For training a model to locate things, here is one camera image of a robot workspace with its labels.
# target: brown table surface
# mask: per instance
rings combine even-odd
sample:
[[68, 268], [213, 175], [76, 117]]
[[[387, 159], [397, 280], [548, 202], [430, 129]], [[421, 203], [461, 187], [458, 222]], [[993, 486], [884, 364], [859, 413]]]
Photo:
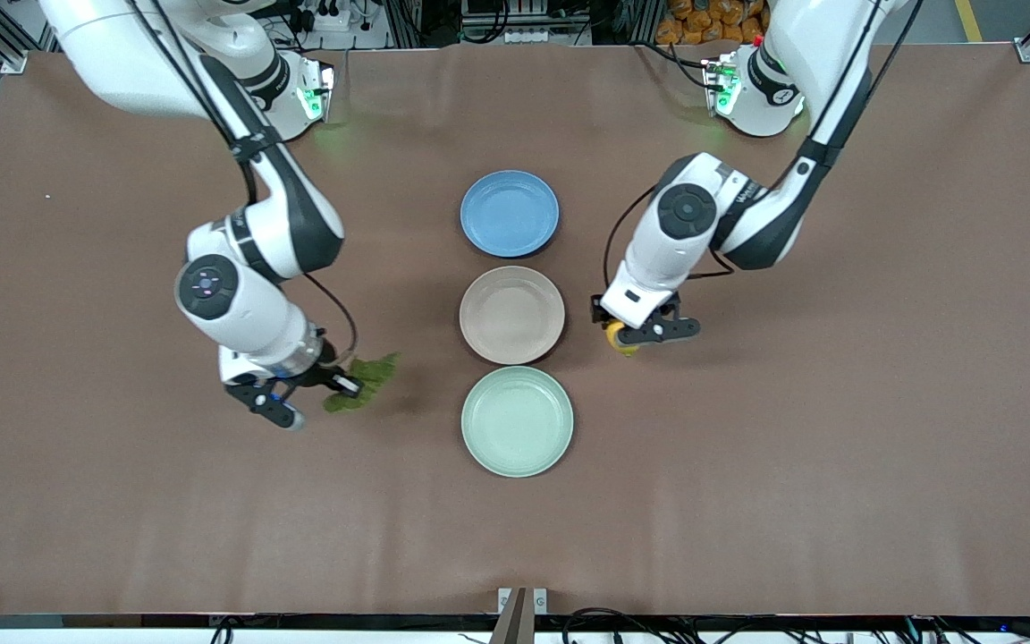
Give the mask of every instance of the brown table surface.
[[[348, 231], [320, 276], [362, 354], [403, 362], [352, 415], [300, 392], [302, 433], [227, 397], [174, 306], [185, 234], [242, 200], [208, 123], [103, 105], [60, 55], [3, 79], [0, 612], [473, 612], [523, 583], [556, 611], [1030, 613], [1030, 65], [1009, 45], [904, 48], [788, 260], [687, 286], [701, 336], [630, 360], [587, 317], [614, 217], [693, 151], [769, 182], [803, 123], [744, 138], [625, 48], [355, 53], [346, 76], [346, 123], [291, 147]], [[559, 196], [519, 264], [565, 298], [539, 367], [577, 415], [528, 480], [458, 429], [493, 368], [458, 299], [505, 264], [458, 202], [510, 167]]]

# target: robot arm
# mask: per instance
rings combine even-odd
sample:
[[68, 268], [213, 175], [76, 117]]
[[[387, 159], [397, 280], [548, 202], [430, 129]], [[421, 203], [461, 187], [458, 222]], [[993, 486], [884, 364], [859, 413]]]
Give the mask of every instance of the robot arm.
[[[697, 321], [678, 316], [676, 290], [708, 249], [747, 270], [769, 268], [785, 257], [805, 208], [861, 117], [877, 28], [903, 3], [781, 0], [776, 5], [761, 47], [742, 58], [745, 66], [737, 71], [745, 93], [728, 98], [760, 101], [767, 106], [763, 112], [777, 107], [778, 114], [792, 118], [796, 94], [778, 92], [795, 86], [810, 101], [810, 113], [821, 115], [776, 188], [761, 187], [710, 154], [677, 160], [662, 174], [612, 284], [593, 302], [596, 321], [608, 329], [616, 319], [624, 323], [613, 330], [618, 347], [697, 333]], [[774, 105], [774, 94], [788, 99]]]
[[[103, 101], [134, 113], [204, 117], [167, 61], [146, 42], [127, 0], [39, 2], [74, 70]], [[247, 15], [273, 2], [161, 0], [160, 5], [180, 32], [232, 71], [287, 141], [327, 117], [332, 69], [297, 53], [277, 52], [261, 24]], [[160, 21], [146, 0], [138, 7]]]
[[[174, 40], [160, 13], [139, 15], [123, 0], [64, 5], [70, 4], [78, 20], [97, 19], [60, 32], [74, 69], [95, 94], [142, 113], [206, 115], [211, 107], [238, 163], [247, 162], [269, 188], [268, 199], [190, 233], [175, 282], [182, 313], [220, 345], [226, 392], [289, 430], [303, 421], [287, 403], [295, 388], [327, 384], [358, 395], [362, 384], [338, 366], [344, 355], [277, 286], [331, 265], [344, 232], [261, 106], [224, 63]], [[104, 73], [97, 55], [103, 63], [117, 62], [115, 69]], [[201, 89], [201, 98], [185, 78]]]

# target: plate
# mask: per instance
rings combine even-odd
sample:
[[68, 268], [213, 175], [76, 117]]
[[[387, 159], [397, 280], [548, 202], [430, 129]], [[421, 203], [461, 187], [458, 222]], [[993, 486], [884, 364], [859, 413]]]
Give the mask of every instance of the plate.
[[502, 266], [480, 274], [458, 303], [464, 339], [485, 360], [539, 360], [563, 333], [563, 296], [538, 270]]
[[491, 172], [464, 195], [458, 223], [471, 243], [495, 257], [530, 255], [559, 227], [559, 200], [546, 180], [519, 170]]
[[483, 376], [464, 403], [467, 450], [502, 477], [533, 477], [557, 464], [575, 433], [566, 391], [531, 367], [504, 367]]

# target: orange bag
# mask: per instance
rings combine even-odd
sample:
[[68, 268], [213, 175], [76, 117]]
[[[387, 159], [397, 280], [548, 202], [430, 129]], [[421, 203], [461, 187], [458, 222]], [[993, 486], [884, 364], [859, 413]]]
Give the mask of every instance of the orange bag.
[[686, 29], [705, 31], [714, 21], [710, 20], [710, 11], [690, 11], [686, 18]]
[[727, 24], [722, 26], [722, 40], [732, 40], [733, 42], [742, 41], [742, 28], [734, 24]]
[[755, 37], [761, 36], [761, 24], [757, 18], [745, 18], [742, 21], [742, 41], [753, 42]]
[[744, 11], [741, 0], [710, 0], [710, 16], [723, 24], [740, 24]]
[[712, 22], [710, 26], [701, 33], [702, 42], [712, 42], [718, 40], [722, 37], [722, 24], [720, 22]]
[[694, 0], [670, 0], [670, 12], [675, 13], [675, 18], [680, 21], [686, 20], [692, 10], [694, 10]]
[[667, 16], [658, 24], [658, 30], [654, 33], [654, 41], [657, 44], [678, 44], [682, 40], [682, 24]]

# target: light green plate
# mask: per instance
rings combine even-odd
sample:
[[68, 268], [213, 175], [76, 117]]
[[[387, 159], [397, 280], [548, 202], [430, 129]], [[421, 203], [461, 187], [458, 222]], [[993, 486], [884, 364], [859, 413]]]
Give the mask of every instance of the light green plate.
[[503, 477], [533, 477], [555, 465], [575, 431], [563, 386], [531, 367], [504, 367], [471, 387], [460, 420], [464, 443]]

